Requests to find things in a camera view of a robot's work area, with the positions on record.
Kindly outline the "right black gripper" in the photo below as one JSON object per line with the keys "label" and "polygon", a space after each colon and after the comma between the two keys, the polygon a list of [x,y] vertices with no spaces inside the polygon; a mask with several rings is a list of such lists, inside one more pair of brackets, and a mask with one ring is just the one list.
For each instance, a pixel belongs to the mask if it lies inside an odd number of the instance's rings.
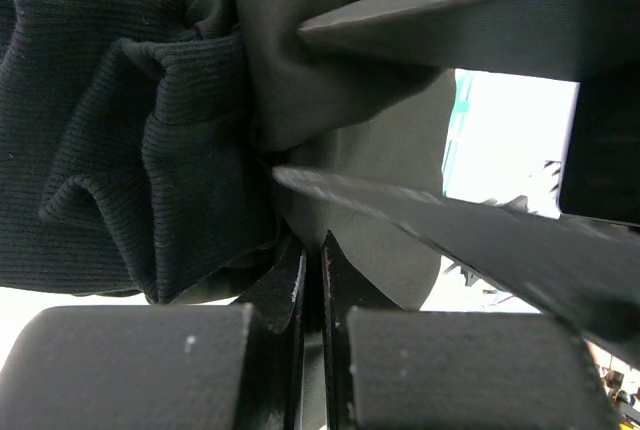
{"label": "right black gripper", "polygon": [[639,225],[639,83],[580,85],[562,166],[560,210]]}

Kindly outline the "teal plastic hanger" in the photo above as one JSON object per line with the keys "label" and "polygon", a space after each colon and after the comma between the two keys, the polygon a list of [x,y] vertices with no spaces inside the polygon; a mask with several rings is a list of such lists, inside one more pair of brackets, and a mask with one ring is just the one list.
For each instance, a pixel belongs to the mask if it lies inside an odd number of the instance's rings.
{"label": "teal plastic hanger", "polygon": [[455,71],[456,95],[449,121],[447,141],[442,161],[443,192],[447,193],[457,155],[458,141],[462,134],[466,116],[471,107],[470,94],[474,74],[468,70]]}

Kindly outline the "black trousers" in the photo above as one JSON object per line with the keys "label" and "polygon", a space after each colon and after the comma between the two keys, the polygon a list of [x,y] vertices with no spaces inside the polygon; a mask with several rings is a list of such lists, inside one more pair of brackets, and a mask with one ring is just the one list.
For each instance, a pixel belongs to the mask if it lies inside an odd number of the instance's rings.
{"label": "black trousers", "polygon": [[295,238],[298,429],[330,428],[326,237],[403,309],[426,300],[440,256],[273,170],[440,192],[455,96],[450,69],[300,37],[305,21],[357,1],[1,0],[2,285],[226,306]]}

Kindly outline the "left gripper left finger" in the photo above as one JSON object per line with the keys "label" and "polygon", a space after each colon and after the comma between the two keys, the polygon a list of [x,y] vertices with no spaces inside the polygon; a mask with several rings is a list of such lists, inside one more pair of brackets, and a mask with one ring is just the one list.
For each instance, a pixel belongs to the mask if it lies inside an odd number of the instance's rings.
{"label": "left gripper left finger", "polygon": [[226,306],[42,311],[1,372],[5,429],[298,429],[306,255]]}

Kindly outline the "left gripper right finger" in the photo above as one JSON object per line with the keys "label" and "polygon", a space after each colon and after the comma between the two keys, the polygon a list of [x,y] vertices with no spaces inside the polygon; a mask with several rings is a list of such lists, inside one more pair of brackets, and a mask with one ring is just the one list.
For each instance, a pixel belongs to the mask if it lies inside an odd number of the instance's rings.
{"label": "left gripper right finger", "polygon": [[332,429],[615,429],[583,339],[546,314],[408,311],[322,249]]}

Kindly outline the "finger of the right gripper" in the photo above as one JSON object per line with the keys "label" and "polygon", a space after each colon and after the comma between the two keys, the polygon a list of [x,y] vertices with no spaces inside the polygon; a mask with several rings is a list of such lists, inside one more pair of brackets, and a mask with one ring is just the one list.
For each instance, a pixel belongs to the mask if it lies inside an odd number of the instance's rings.
{"label": "finger of the right gripper", "polygon": [[639,59],[639,0],[359,0],[305,21],[311,47],[584,81]]}
{"label": "finger of the right gripper", "polygon": [[294,191],[392,223],[638,366],[637,234],[314,169],[280,166],[273,178]]}

